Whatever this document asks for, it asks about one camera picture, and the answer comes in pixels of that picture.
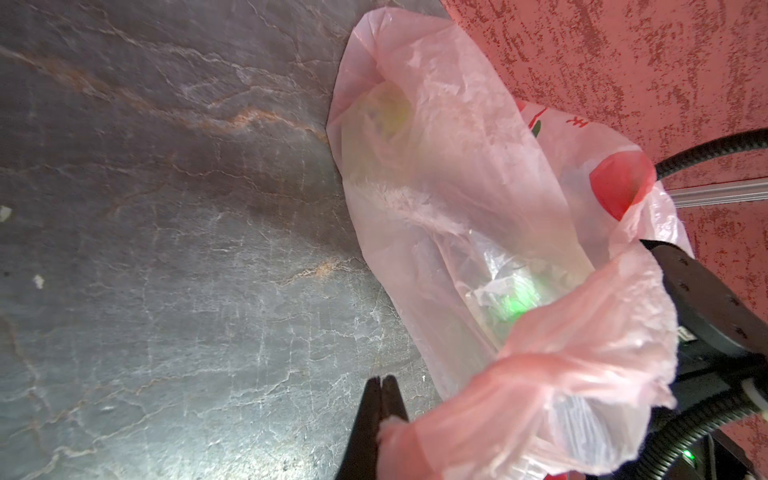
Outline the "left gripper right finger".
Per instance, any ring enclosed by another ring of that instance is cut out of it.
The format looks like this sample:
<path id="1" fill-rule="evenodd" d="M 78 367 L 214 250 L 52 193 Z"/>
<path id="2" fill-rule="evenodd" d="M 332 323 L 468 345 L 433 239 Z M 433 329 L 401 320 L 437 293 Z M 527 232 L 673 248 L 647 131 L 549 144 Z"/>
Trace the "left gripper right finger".
<path id="1" fill-rule="evenodd" d="M 400 387 L 394 375 L 387 375 L 381 381 L 380 418 L 386 420 L 390 417 L 409 422 Z"/>

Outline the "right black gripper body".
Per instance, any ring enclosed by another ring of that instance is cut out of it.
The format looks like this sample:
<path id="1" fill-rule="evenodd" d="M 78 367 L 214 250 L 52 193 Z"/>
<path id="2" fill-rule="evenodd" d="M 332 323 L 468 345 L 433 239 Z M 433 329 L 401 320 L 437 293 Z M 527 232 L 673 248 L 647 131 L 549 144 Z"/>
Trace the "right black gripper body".
<path id="1" fill-rule="evenodd" d="M 709 269 L 680 247 L 644 240 L 663 274 L 677 312 L 678 327 L 689 334 L 678 346 L 675 382 L 714 375 L 727 384 L 767 376 L 767 323 Z"/>

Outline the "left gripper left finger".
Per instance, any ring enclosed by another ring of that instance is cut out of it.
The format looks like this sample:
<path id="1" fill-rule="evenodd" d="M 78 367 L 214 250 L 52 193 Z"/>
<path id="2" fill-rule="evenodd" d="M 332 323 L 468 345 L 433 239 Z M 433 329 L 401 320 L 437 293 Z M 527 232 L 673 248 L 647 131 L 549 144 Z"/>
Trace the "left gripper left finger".
<path id="1" fill-rule="evenodd" d="M 336 480 L 376 478 L 381 401 L 381 378 L 372 377 L 365 384 Z"/>

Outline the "green fake fruit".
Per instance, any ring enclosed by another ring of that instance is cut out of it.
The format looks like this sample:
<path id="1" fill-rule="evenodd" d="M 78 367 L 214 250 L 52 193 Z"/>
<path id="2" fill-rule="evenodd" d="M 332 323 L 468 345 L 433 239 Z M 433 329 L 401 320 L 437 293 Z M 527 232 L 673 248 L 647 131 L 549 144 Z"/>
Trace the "green fake fruit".
<path id="1" fill-rule="evenodd" d="M 479 290 L 477 298 L 489 318 L 502 325 L 514 324 L 542 301 L 535 278 L 526 272 L 513 272 L 492 280 Z"/>

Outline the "pink plastic bag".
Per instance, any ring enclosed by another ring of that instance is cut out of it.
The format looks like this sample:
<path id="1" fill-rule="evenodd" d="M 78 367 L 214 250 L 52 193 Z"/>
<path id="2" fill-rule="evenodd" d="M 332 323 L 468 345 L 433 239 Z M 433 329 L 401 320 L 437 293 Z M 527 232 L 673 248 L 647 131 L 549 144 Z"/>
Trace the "pink plastic bag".
<path id="1" fill-rule="evenodd" d="M 381 479 L 602 475 L 676 401 L 678 322 L 644 240 L 690 250 L 645 153 L 515 99 L 448 19 L 400 8 L 351 32 L 327 135 L 370 270 L 441 403 L 379 435 Z M 477 293 L 530 273 L 541 305 L 494 323 Z"/>

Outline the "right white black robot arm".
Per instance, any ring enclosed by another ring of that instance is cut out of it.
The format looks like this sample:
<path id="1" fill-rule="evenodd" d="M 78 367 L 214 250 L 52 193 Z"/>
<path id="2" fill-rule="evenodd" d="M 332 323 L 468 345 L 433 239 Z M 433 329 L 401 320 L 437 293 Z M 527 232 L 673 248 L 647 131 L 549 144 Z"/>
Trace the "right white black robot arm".
<path id="1" fill-rule="evenodd" d="M 741 479 L 751 462 L 729 423 L 767 410 L 767 324 L 715 274 L 671 243 L 646 240 L 677 312 L 675 407 L 658 407 L 630 479 Z"/>

